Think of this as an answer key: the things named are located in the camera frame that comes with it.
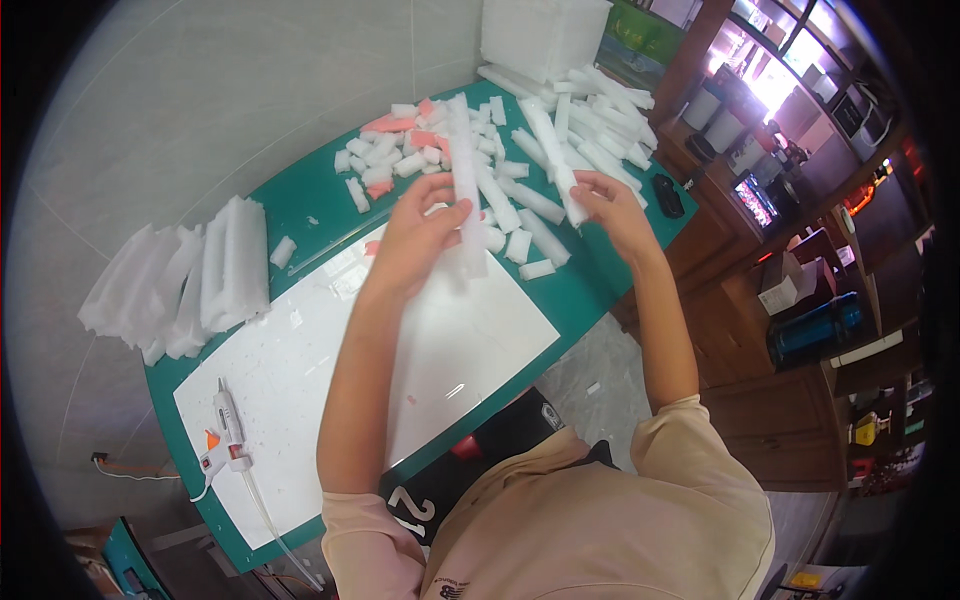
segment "hand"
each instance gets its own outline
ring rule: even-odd
[[[454,202],[451,185],[450,173],[425,175],[396,202],[361,294],[412,298],[430,276],[440,252],[460,243],[457,227],[470,214],[469,200],[423,215],[434,204]]]
[[[570,189],[573,199],[590,213],[610,236],[620,257],[631,266],[651,256],[662,256],[634,191],[624,183],[596,171],[574,171],[579,185]]]

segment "white board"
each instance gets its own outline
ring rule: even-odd
[[[323,507],[315,455],[326,392],[353,297],[372,264],[365,245],[379,240],[384,227],[274,300],[269,313],[241,327],[174,391],[199,457],[206,452],[204,429],[215,424],[217,377],[224,378],[281,535]],[[486,278],[457,280],[456,251],[441,256],[403,315],[384,470],[441,434],[560,337],[489,252]],[[225,468],[213,490],[251,549],[273,539],[239,473]]]

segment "white tiled wall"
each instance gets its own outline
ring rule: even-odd
[[[391,102],[475,81],[481,7],[121,0],[111,10],[41,125],[8,255],[16,408],[62,525],[120,515],[137,486],[153,485],[78,477],[91,451],[138,465],[169,458],[138,355],[94,340],[76,318],[108,259],[148,223],[205,223]],[[88,505],[97,510],[62,508]]]

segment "orange wire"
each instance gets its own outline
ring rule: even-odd
[[[317,593],[317,591],[316,591],[315,589],[313,589],[313,588],[310,586],[310,584],[306,583],[306,582],[303,581],[302,579],[297,579],[296,577],[291,577],[290,575],[271,575],[270,573],[264,573],[264,577],[273,577],[274,579],[292,579],[292,580],[294,580],[295,582],[297,582],[298,584],[300,584],[301,586],[304,586],[305,588],[309,589],[309,590],[312,591],[313,593],[317,594],[318,596],[320,595],[319,593]]]
[[[163,470],[162,467],[125,467],[125,466],[123,466],[123,465],[115,465],[114,463],[108,463],[107,461],[102,460],[102,459],[98,459],[98,460],[100,460],[100,464],[103,465],[103,466],[105,466],[105,467],[119,468],[120,470],[142,470],[142,471],[150,471],[150,472],[154,472],[154,473],[160,473],[160,474],[167,475],[167,476],[175,476],[175,475],[177,475],[176,473],[171,473],[170,471],[165,471],[165,470]]]

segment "black computer mouse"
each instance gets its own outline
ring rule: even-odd
[[[654,175],[654,193],[660,203],[663,216],[670,219],[679,219],[684,216],[684,205],[680,202],[680,194],[673,187],[673,181],[666,175]]]

